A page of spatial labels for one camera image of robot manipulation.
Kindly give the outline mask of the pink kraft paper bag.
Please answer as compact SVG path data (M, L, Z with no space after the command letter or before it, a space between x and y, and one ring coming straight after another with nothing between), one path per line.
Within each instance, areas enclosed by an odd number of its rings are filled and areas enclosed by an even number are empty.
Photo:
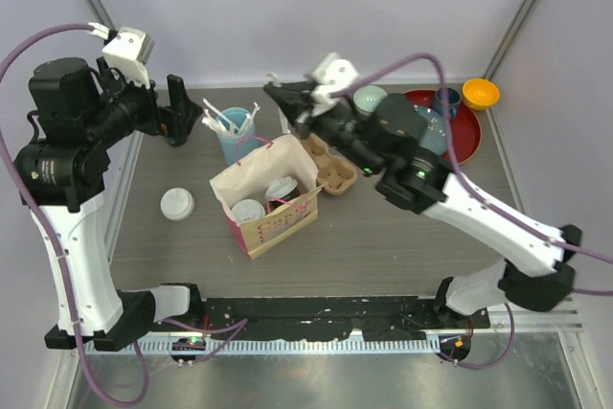
M316 177L314 161L285 134L238 158L210 185L238 246L254 260L317 218Z

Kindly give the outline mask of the brown cardboard cup carrier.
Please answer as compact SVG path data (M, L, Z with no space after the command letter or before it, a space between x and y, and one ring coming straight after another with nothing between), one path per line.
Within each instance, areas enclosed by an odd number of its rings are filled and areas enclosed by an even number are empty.
M357 170L345 158L332 154L326 142L311 134L301 145L317 167L316 183L325 193L341 195L356 182Z

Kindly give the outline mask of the black paper coffee cup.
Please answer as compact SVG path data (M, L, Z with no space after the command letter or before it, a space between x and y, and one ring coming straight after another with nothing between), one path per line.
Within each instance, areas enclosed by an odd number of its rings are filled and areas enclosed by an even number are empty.
M272 205L282 205L300 196L296 186L266 191L266 200Z

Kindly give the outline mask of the single white cup lid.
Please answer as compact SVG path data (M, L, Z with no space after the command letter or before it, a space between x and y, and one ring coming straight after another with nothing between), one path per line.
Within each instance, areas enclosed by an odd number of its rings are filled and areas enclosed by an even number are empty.
M266 210L260 202L251 198L239 201L232 207L231 212L238 225L266 216Z

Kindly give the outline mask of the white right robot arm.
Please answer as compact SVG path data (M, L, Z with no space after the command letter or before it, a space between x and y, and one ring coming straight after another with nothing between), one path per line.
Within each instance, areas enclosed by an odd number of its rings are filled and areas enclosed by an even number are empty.
M296 132L318 136L342 156L376 175L376 190L404 211L449 224L501 255L493 266L442 280L432 305L438 324L457 326L467 316L511 302L529 311L548 312L573 290L574 225L538 223L477 188L453 170L449 158L421 146L428 127L408 98L391 93L364 116L348 97L318 115L312 81L268 82L266 95Z

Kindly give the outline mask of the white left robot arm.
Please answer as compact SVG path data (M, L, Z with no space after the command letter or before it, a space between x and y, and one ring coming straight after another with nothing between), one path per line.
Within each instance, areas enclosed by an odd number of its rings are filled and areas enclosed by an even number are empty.
M57 323L44 341L51 350L92 343L116 352L165 319L197 329L204 306L196 285L167 283L122 291L112 281L102 225L104 174L109 150L134 132L186 143L201 108L184 81L167 78L170 102L161 106L153 84L131 82L103 59L79 57L39 65L29 82L34 134L14 164L25 185L24 202L49 254L58 298Z

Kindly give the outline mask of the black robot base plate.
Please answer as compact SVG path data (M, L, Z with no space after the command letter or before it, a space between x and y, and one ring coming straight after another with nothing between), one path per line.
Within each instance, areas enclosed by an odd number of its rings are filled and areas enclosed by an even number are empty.
M412 340L430 329L490 327L484 309L468 320L439 317L434 301L418 296L209 298L194 317L178 320L220 330L243 319L247 323L237 339L252 341L343 341L355 330L370 342Z

